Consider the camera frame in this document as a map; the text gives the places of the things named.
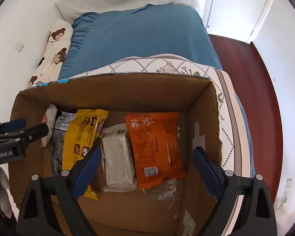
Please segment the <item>white gloved left hand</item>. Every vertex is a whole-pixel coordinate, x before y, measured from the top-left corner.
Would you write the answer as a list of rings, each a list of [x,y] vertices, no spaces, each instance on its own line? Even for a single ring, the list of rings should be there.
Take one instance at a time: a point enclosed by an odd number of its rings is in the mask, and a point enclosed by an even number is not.
[[[0,167],[0,212],[8,219],[12,218],[13,211],[9,201],[7,190],[10,189],[10,182],[6,173]]]

